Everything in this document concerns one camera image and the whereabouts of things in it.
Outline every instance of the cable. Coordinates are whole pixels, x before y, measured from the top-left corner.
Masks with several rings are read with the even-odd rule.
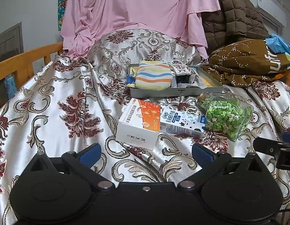
[[[279,210],[278,213],[280,213],[280,212],[290,212],[290,209],[282,209],[282,210]]]

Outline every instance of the air conditioner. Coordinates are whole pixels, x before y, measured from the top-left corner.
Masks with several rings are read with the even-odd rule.
[[[258,8],[259,12],[270,23],[276,27],[284,28],[286,26],[286,14],[271,0],[250,0]]]

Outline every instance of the floral patterned fabric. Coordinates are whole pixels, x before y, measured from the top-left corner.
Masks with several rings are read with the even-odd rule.
[[[0,225],[16,221],[9,193],[37,152],[60,157],[97,142],[101,159],[92,169],[116,185],[121,181],[177,184],[201,169],[191,155],[193,143],[244,157],[254,151],[255,137],[277,140],[282,130],[290,131],[290,88],[276,81],[248,89],[224,86],[226,92],[236,93],[254,107],[248,127],[236,142],[209,131],[202,140],[160,133],[153,151],[115,141],[118,119],[130,100],[125,83],[128,65],[154,50],[165,61],[178,58],[190,63],[196,57],[195,48],[185,48],[177,38],[156,31],[131,30],[125,35],[122,42],[113,33],[103,36],[88,58],[80,61],[56,56],[0,110]],[[145,100],[162,108],[199,113],[196,99]],[[259,156],[281,187],[282,207],[290,208],[290,171],[277,170],[270,156]],[[290,212],[280,213],[277,219],[290,224]]]

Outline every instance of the pink sheet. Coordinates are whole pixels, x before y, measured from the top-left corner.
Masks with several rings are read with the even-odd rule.
[[[217,10],[218,0],[68,0],[61,28],[63,48],[76,59],[111,31],[152,29],[197,45],[207,57],[201,12]]]

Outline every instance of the brown quilted jacket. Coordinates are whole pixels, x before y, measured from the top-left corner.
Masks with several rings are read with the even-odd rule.
[[[221,11],[201,13],[209,55],[237,41],[269,36],[261,14],[249,0],[219,0],[219,4]]]

